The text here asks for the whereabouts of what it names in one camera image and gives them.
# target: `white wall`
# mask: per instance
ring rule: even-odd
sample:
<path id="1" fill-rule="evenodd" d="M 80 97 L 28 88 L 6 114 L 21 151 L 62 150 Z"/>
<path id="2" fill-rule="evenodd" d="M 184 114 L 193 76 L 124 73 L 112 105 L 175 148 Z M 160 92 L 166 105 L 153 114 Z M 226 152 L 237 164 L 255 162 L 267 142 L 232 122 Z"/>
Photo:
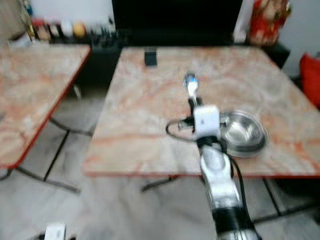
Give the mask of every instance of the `white wall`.
<path id="1" fill-rule="evenodd" d="M 106 22 L 112 19 L 112 0 L 31 0 L 34 15 L 57 20 Z"/>
<path id="2" fill-rule="evenodd" d="M 304 52 L 320 52 L 320 0 L 290 0 L 293 12 L 280 33 L 280 42 L 290 50 L 283 66 L 289 76 L 299 74 L 299 61 Z"/>

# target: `black tv screen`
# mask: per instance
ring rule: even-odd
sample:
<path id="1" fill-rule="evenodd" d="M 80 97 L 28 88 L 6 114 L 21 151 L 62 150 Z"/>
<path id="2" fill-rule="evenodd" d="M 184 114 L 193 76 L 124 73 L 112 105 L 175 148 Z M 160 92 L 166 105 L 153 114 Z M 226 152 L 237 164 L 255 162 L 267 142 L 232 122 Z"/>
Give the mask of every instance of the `black tv screen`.
<path id="1" fill-rule="evenodd" d="M 242 0 L 112 0 L 117 30 L 233 32 Z"/>

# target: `white object on floor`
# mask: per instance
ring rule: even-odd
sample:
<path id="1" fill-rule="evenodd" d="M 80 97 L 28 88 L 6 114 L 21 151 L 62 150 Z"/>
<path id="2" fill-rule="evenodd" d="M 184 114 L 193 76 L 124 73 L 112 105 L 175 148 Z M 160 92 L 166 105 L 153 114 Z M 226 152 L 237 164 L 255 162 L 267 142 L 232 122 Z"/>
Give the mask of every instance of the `white object on floor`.
<path id="1" fill-rule="evenodd" d="M 46 227 L 44 240 L 65 240 L 66 225 L 61 223 L 50 224 Z"/>

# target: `red decorative object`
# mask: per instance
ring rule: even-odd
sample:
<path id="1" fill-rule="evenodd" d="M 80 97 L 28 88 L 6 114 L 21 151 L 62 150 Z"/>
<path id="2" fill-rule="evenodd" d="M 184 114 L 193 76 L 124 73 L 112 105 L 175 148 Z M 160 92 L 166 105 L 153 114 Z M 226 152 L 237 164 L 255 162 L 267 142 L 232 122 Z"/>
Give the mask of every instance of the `red decorative object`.
<path id="1" fill-rule="evenodd" d="M 300 60 L 300 74 L 304 94 L 320 108 L 320 59 L 304 54 Z"/>
<path id="2" fill-rule="evenodd" d="M 288 0 L 255 0 L 250 22 L 250 42 L 263 46 L 275 44 L 279 30 L 290 13 Z"/>

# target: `marble tabletop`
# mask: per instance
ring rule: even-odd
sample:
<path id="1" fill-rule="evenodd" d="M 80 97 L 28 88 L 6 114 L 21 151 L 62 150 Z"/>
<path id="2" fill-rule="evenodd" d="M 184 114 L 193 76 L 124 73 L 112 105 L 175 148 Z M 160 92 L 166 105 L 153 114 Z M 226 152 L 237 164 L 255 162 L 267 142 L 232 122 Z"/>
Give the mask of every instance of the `marble tabletop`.
<path id="1" fill-rule="evenodd" d="M 146 67 L 143 48 L 125 48 L 88 147 L 83 170 L 99 175 L 200 175 L 196 144 L 166 135 L 169 120 L 190 115 L 187 72 L 199 95 L 220 111 L 255 116 L 266 149 L 237 159 L 246 177 L 320 176 L 320 114 L 288 77 L 255 47 L 158 48 Z"/>
<path id="2" fill-rule="evenodd" d="M 0 168 L 24 159 L 89 52 L 84 45 L 0 49 Z"/>

